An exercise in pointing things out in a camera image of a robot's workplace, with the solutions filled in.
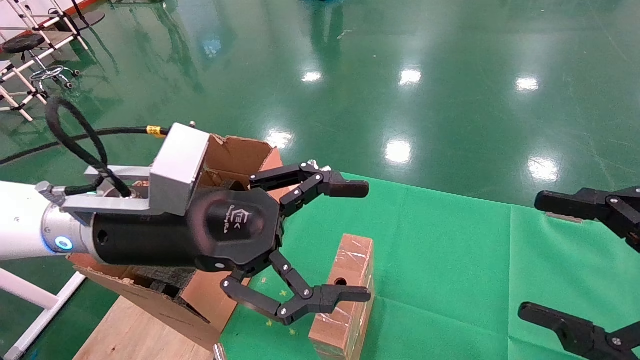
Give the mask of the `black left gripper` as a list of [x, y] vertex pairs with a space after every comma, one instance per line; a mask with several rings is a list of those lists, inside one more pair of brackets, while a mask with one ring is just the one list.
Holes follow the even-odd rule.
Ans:
[[257, 274], [282, 244], [281, 205], [262, 189], [199, 189], [183, 216], [96, 214], [93, 243], [105, 264]]

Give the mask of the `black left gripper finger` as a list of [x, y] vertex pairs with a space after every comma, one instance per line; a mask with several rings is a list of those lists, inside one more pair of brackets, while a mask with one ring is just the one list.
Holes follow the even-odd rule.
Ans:
[[363, 286], [322, 284], [311, 287], [278, 250], [270, 253], [267, 263], [293, 293], [286, 303], [279, 303], [243, 285], [246, 273], [240, 269], [234, 269], [221, 281], [221, 289], [236, 303], [285, 326], [310, 313], [332, 314], [341, 302], [366, 303], [371, 300], [370, 290]]
[[298, 162], [249, 176], [250, 189], [265, 192], [293, 187], [279, 198], [280, 213], [290, 217], [320, 195], [330, 198], [366, 198], [370, 183], [365, 180], [348, 180], [336, 170], [321, 170], [310, 162]]

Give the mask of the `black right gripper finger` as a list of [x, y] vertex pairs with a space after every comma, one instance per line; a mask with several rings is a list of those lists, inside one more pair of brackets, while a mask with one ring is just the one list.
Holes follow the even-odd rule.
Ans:
[[535, 209], [542, 212], [599, 221], [636, 252], [640, 251], [640, 189], [604, 191], [583, 187], [575, 194], [540, 191]]
[[587, 360], [638, 360], [634, 349], [640, 346], [640, 323], [614, 332], [582, 317], [572, 316], [530, 301], [518, 308], [523, 321], [553, 331], [567, 353]]

